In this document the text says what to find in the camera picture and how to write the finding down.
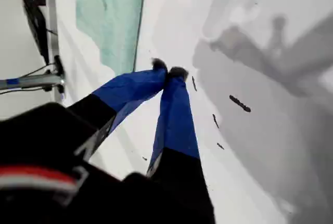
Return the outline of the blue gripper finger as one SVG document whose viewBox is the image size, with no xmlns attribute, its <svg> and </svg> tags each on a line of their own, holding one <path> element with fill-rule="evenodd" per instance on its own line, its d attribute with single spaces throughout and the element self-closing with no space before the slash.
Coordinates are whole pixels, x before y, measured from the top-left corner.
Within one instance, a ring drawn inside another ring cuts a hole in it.
<svg viewBox="0 0 333 224">
<path fill-rule="evenodd" d="M 183 223 L 215 223 L 200 161 L 189 95 L 188 71 L 173 67 L 160 101 L 153 152 L 147 171 Z"/>
<path fill-rule="evenodd" d="M 76 129 L 73 154 L 66 159 L 89 160 L 128 115 L 163 89 L 167 74 L 166 64 L 154 58 L 151 69 L 116 76 L 69 106 L 90 133 L 85 133 L 86 127 Z"/>
</svg>

